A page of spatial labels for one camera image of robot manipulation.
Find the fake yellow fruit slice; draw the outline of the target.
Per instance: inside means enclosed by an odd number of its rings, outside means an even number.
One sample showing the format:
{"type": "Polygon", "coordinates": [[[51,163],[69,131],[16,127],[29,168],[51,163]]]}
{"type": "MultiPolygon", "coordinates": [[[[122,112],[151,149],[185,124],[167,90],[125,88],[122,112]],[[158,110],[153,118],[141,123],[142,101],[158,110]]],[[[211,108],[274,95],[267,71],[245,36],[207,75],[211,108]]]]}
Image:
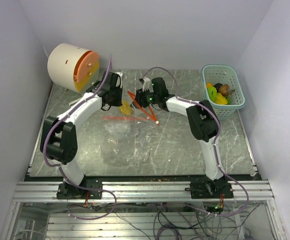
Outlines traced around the fake yellow fruit slice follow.
{"type": "Polygon", "coordinates": [[[125,100],[122,101],[122,106],[120,106],[119,109],[126,116],[131,116],[132,115],[132,107],[125,100]]]}

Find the clear zip bag red seal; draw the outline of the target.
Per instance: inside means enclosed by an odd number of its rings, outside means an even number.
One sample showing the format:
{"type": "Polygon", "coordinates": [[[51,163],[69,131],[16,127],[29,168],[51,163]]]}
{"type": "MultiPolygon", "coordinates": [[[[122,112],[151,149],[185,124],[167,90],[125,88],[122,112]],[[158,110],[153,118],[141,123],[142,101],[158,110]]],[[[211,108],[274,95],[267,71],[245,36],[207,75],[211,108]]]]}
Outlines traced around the clear zip bag red seal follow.
{"type": "Polygon", "coordinates": [[[143,164],[151,151],[152,126],[143,117],[104,116],[101,158],[106,165],[143,164]]]}

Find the fake orange mango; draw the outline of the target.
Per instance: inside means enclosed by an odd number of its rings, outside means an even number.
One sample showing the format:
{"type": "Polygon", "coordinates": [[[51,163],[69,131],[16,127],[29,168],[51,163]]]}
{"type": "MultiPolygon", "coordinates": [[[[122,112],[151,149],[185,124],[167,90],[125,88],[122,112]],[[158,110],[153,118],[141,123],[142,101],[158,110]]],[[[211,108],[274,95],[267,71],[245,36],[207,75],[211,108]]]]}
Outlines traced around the fake orange mango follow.
{"type": "Polygon", "coordinates": [[[213,85],[210,83],[210,82],[208,82],[208,83],[206,83],[206,88],[210,88],[210,87],[212,87],[213,85]]]}

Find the fake green starfruit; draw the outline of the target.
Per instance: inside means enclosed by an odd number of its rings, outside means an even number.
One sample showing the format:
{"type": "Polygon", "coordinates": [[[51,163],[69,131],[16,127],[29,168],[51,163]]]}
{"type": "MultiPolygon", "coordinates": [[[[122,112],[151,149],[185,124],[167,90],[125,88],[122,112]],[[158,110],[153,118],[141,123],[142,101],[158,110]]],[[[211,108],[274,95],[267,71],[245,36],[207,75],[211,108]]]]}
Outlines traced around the fake green starfruit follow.
{"type": "Polygon", "coordinates": [[[213,86],[207,88],[209,99],[214,102],[217,97],[217,89],[213,86]]]}

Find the fake dark purple fruit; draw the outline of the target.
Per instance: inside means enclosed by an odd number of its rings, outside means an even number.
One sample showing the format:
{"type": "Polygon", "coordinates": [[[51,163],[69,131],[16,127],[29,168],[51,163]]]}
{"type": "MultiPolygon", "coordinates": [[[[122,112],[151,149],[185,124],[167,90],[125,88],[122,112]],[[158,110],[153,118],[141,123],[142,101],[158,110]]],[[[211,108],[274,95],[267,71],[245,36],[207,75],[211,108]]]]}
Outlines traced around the fake dark purple fruit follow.
{"type": "Polygon", "coordinates": [[[221,83],[217,83],[214,85],[214,88],[218,91],[221,86],[222,86],[221,83]]]}

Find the fake brown mushroom cap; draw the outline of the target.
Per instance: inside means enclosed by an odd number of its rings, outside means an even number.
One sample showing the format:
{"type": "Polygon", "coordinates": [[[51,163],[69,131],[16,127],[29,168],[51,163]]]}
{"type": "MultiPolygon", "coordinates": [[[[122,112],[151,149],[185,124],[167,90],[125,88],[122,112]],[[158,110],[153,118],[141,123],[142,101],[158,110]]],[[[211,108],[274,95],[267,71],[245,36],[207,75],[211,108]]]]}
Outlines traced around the fake brown mushroom cap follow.
{"type": "Polygon", "coordinates": [[[219,90],[218,90],[218,92],[219,92],[222,96],[224,96],[224,97],[227,95],[228,91],[229,91],[229,85],[228,85],[228,84],[223,84],[223,85],[219,88],[219,90]]]}

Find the fake green round fruit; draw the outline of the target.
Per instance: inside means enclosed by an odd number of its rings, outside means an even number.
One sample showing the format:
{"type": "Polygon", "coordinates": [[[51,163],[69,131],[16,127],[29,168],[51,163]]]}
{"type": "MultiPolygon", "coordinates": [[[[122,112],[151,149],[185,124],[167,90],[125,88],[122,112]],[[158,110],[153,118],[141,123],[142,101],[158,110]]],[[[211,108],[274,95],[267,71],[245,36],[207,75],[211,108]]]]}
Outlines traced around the fake green round fruit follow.
{"type": "Polygon", "coordinates": [[[227,97],[226,99],[227,99],[227,105],[230,105],[231,102],[232,102],[231,98],[230,97],[227,97]]]}

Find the teal plastic basket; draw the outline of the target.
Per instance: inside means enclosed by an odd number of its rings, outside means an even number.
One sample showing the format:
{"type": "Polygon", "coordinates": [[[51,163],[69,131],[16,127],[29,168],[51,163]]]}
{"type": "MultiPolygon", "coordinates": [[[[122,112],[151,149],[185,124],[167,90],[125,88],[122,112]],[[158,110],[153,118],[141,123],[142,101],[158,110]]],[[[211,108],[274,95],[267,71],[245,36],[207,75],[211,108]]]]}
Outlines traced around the teal plastic basket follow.
{"type": "Polygon", "coordinates": [[[236,71],[228,65],[210,64],[201,71],[201,99],[208,100],[218,119],[229,118],[246,104],[236,71]]]}

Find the fake yellow starfruit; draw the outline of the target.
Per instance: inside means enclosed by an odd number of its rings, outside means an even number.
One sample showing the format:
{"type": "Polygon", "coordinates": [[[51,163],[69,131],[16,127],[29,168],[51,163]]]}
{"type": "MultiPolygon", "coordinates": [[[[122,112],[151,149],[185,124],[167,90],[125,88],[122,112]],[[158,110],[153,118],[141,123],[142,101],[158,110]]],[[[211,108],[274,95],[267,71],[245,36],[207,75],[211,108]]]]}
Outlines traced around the fake yellow starfruit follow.
{"type": "Polygon", "coordinates": [[[218,92],[214,103],[218,105],[227,105],[228,100],[221,93],[218,92]]]}

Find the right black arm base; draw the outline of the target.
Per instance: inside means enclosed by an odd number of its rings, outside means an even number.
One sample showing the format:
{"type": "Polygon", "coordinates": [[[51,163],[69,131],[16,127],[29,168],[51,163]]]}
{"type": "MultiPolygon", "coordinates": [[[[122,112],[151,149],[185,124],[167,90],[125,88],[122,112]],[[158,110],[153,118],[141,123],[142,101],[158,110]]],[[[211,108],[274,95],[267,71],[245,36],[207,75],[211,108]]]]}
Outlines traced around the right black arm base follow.
{"type": "Polygon", "coordinates": [[[185,188],[192,199],[232,199],[234,197],[232,185],[226,181],[191,182],[185,188]]]}

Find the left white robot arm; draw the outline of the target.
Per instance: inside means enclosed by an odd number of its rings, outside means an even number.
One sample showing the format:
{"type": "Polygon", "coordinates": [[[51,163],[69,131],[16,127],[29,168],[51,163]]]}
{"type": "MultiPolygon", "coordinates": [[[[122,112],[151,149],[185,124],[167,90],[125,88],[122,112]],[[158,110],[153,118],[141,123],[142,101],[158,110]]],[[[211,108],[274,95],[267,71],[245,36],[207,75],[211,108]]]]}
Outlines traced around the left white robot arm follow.
{"type": "Polygon", "coordinates": [[[89,87],[70,109],[44,120],[40,140],[44,161],[49,167],[59,169],[64,182],[70,185],[70,194],[76,199],[84,197],[87,192],[83,183],[85,174],[76,160],[77,132],[90,116],[106,105],[122,106],[122,76],[121,72],[105,72],[102,80],[89,87]]]}

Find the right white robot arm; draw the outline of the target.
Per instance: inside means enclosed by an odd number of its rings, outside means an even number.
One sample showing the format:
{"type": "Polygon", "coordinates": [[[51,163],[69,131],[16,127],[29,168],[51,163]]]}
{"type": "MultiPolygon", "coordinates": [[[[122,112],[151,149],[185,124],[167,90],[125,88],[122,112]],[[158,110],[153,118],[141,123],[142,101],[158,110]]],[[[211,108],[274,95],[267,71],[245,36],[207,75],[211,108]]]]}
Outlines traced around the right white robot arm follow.
{"type": "Polygon", "coordinates": [[[209,197],[216,198],[223,191],[218,180],[224,176],[224,170],[218,147],[220,121],[210,102],[181,99],[169,93],[161,77],[154,79],[143,77],[139,81],[142,83],[142,88],[136,91],[134,100],[139,109],[157,105],[161,110],[187,117],[191,133],[202,148],[206,177],[211,180],[205,185],[205,192],[209,197]]]}

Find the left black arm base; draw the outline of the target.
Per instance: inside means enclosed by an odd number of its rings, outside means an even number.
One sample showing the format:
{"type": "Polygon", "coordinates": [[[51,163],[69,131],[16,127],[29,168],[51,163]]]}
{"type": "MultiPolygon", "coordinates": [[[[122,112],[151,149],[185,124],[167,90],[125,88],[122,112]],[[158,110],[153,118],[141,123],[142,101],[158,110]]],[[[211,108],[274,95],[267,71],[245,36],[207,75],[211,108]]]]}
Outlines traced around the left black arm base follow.
{"type": "Polygon", "coordinates": [[[89,195],[89,199],[99,200],[102,197],[102,183],[97,180],[84,180],[82,186],[88,189],[81,189],[72,186],[66,182],[58,186],[56,198],[58,200],[75,200],[85,199],[89,195]]]}

